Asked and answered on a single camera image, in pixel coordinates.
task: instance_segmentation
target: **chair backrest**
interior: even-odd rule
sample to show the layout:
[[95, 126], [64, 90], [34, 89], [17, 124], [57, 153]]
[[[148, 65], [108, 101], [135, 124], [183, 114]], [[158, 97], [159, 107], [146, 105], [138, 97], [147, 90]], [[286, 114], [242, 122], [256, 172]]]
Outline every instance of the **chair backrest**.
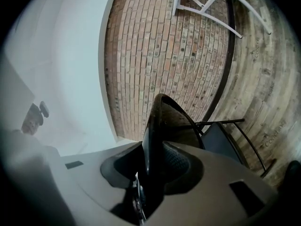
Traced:
[[201, 140], [207, 151], [228, 156], [233, 160], [248, 167], [245, 157], [241, 153], [237, 143], [229, 135], [221, 123], [213, 123], [202, 135]]

